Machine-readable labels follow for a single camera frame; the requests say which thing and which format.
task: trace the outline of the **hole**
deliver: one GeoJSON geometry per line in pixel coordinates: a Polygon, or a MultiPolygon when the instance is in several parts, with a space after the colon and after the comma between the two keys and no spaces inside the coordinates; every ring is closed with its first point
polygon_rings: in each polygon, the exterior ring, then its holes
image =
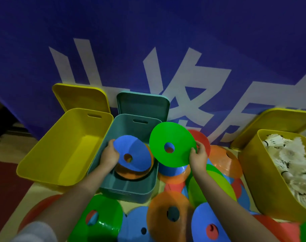
{"type": "Polygon", "coordinates": [[[230,159],[232,159],[232,160],[236,158],[236,156],[235,156],[233,153],[231,153],[229,150],[226,151],[226,154],[227,154],[227,156],[228,156],[230,159]]]}
{"type": "Polygon", "coordinates": [[[131,163],[132,160],[133,160],[133,157],[132,157],[130,154],[124,154],[124,160],[125,160],[127,163],[131,163]]]}
{"type": "Polygon", "coordinates": [[[86,216],[86,224],[88,226],[93,226],[97,223],[98,221],[98,212],[95,210],[92,210],[88,213],[88,215],[86,216]]]}
{"type": "Polygon", "coordinates": [[[145,234],[146,234],[146,232],[147,232],[147,229],[146,229],[146,228],[142,228],[142,229],[141,229],[141,233],[142,233],[142,235],[145,235],[145,234]]]}
{"type": "Polygon", "coordinates": [[[98,114],[88,114],[88,116],[95,117],[95,118],[102,118],[102,116],[98,114]]]}
{"type": "Polygon", "coordinates": [[[134,122],[137,122],[137,123],[142,123],[142,124],[147,124],[148,122],[147,121],[144,121],[144,120],[138,120],[138,119],[133,119],[134,122]]]}
{"type": "Polygon", "coordinates": [[[179,218],[180,218],[179,209],[175,206],[169,207],[169,209],[167,210],[167,218],[171,222],[176,222],[177,220],[179,220],[179,218]]]}
{"type": "Polygon", "coordinates": [[[164,145],[164,150],[165,150],[167,153],[171,154],[171,153],[174,152],[175,147],[174,147],[174,145],[173,145],[172,143],[166,143],[166,144],[164,145]]]}
{"type": "Polygon", "coordinates": [[[215,224],[209,224],[206,228],[206,233],[209,239],[216,240],[218,239],[219,232],[215,224]]]}

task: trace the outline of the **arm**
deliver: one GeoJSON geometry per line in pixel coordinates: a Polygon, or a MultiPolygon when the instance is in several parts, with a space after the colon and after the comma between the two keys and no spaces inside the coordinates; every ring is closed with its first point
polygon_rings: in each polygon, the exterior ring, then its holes
{"type": "Polygon", "coordinates": [[[190,167],[203,195],[232,242],[279,242],[248,211],[227,195],[206,172],[207,153],[197,142],[198,153],[191,149],[190,167]]]}
{"type": "Polygon", "coordinates": [[[101,155],[99,166],[92,173],[35,219],[48,224],[56,234],[58,242],[67,240],[104,178],[117,164],[119,153],[115,150],[113,142],[114,139],[109,141],[101,155]]]}

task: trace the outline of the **bin lid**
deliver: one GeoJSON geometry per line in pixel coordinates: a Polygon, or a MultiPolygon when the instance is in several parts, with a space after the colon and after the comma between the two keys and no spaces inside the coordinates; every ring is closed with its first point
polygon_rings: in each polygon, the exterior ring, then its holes
{"type": "Polygon", "coordinates": [[[230,148],[242,150],[260,129],[300,133],[306,130],[306,111],[280,108],[265,110],[245,127],[230,148]]]}
{"type": "Polygon", "coordinates": [[[156,94],[122,91],[117,94],[118,113],[133,114],[167,121],[170,101],[156,94]]]}
{"type": "Polygon", "coordinates": [[[107,95],[97,87],[57,83],[52,91],[65,112],[81,108],[110,113],[107,95]]]}

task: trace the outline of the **gray sleeve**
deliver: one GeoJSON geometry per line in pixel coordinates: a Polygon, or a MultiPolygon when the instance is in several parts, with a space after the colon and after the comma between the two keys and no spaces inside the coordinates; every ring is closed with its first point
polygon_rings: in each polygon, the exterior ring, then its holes
{"type": "Polygon", "coordinates": [[[10,242],[58,242],[52,228],[44,222],[28,224],[10,242]]]}

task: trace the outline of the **red mat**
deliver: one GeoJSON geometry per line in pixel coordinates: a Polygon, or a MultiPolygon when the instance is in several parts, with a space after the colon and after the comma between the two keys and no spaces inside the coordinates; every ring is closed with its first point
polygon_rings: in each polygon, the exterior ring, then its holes
{"type": "Polygon", "coordinates": [[[16,167],[17,164],[0,162],[0,231],[33,184],[18,177],[16,167]]]}

